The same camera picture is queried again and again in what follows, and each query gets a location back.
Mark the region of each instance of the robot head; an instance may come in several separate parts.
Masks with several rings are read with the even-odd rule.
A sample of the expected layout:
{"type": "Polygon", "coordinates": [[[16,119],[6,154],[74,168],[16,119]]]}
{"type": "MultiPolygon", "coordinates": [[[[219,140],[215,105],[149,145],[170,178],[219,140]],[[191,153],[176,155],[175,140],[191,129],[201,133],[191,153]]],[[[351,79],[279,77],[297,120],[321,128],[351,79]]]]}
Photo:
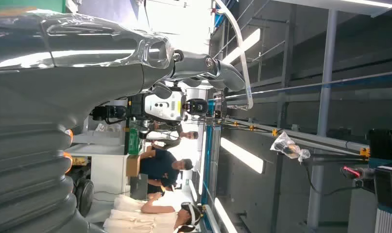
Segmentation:
{"type": "Polygon", "coordinates": [[[203,99],[190,99],[186,101],[186,112],[190,115],[202,116],[207,113],[207,101],[203,99]]]}

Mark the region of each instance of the short hair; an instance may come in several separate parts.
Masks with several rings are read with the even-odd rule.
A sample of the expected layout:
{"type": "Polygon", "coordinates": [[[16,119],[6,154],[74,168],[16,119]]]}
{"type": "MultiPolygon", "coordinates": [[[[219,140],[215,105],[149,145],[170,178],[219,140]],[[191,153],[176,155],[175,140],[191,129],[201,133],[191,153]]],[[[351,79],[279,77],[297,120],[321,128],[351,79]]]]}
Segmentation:
{"type": "Polygon", "coordinates": [[[193,138],[194,139],[199,138],[199,133],[197,131],[193,131],[193,138]]]}
{"type": "Polygon", "coordinates": [[[190,159],[183,159],[184,161],[184,169],[185,170],[190,170],[193,168],[193,163],[191,162],[190,159]]]}

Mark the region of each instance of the headset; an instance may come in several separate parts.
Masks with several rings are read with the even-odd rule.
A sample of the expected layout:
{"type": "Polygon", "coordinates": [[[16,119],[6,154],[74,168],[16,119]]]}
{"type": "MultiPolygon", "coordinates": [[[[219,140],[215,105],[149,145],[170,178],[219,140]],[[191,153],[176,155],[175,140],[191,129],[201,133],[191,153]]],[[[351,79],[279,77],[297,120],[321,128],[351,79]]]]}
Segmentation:
{"type": "Polygon", "coordinates": [[[196,215],[194,214],[194,206],[190,202],[183,202],[181,205],[182,209],[190,212],[191,215],[191,225],[196,226],[196,221],[200,220],[200,218],[203,216],[203,214],[200,212],[198,208],[197,211],[199,212],[200,216],[196,219],[196,215]]]}

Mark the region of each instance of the man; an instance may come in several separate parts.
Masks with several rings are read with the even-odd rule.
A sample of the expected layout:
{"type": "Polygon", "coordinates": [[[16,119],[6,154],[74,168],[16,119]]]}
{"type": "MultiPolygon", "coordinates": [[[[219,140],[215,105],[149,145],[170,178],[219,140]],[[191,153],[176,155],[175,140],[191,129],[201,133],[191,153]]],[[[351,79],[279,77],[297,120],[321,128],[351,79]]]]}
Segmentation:
{"type": "Polygon", "coordinates": [[[190,159],[177,161],[167,150],[147,147],[140,155],[140,173],[148,175],[148,183],[154,186],[170,186],[175,184],[180,170],[190,170],[193,164],[190,159]]]}
{"type": "MultiPolygon", "coordinates": [[[[154,121],[153,125],[149,127],[149,129],[152,130],[164,130],[164,131],[171,131],[171,127],[168,126],[167,124],[158,124],[156,121],[154,121]]],[[[183,127],[181,125],[178,125],[175,127],[175,130],[177,131],[177,134],[179,135],[176,137],[175,140],[156,140],[157,142],[162,142],[164,145],[157,145],[155,142],[152,142],[152,146],[157,149],[161,150],[168,150],[170,148],[176,147],[180,144],[181,139],[183,137],[187,139],[197,139],[199,138],[199,133],[196,131],[190,131],[190,132],[183,132],[183,127]]]]}

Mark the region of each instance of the orange light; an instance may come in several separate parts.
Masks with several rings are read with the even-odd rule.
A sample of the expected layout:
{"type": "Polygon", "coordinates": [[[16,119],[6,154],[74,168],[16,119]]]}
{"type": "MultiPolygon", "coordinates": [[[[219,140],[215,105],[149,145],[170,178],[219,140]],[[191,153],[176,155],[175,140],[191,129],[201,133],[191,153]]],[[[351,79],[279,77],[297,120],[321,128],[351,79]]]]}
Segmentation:
{"type": "Polygon", "coordinates": [[[64,152],[63,153],[63,156],[65,157],[65,158],[68,158],[68,159],[70,159],[70,167],[67,169],[67,171],[65,172],[65,173],[67,173],[67,172],[69,172],[70,170],[71,170],[71,166],[73,165],[73,157],[70,155],[70,153],[68,153],[68,152],[64,152]]]}
{"type": "Polygon", "coordinates": [[[70,144],[73,143],[73,131],[72,130],[66,130],[64,132],[70,136],[70,144]]]}

